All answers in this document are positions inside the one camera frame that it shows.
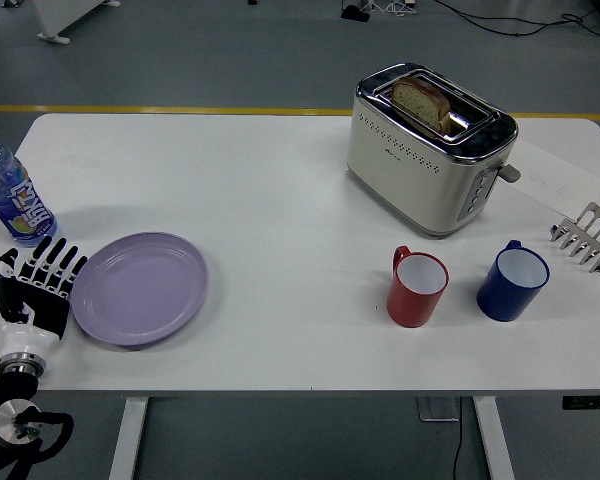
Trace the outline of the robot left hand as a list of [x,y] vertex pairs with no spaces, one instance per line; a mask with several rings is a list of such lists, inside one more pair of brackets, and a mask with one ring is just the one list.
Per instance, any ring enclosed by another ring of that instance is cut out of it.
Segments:
[[15,248],[0,256],[2,354],[42,358],[64,336],[69,297],[87,258],[64,237],[46,236],[22,264]]

